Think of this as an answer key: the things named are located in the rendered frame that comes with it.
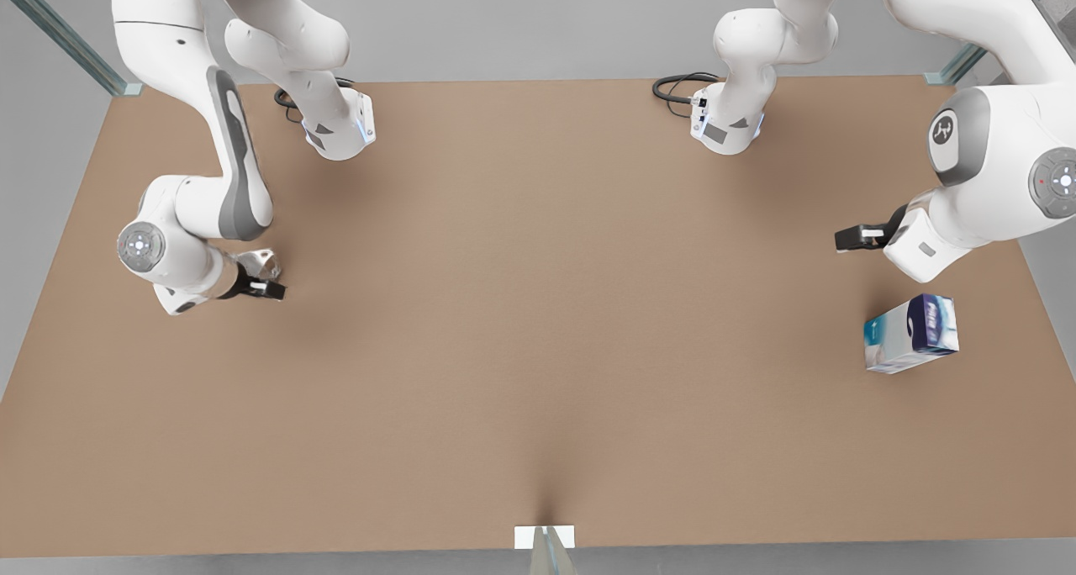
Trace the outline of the blue and white printed box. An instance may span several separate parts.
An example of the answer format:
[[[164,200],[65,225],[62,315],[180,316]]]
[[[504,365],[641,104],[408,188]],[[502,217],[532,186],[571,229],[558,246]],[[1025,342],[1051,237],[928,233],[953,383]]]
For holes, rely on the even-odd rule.
[[[920,294],[863,326],[865,365],[869,371],[907,371],[958,352],[955,303]]]

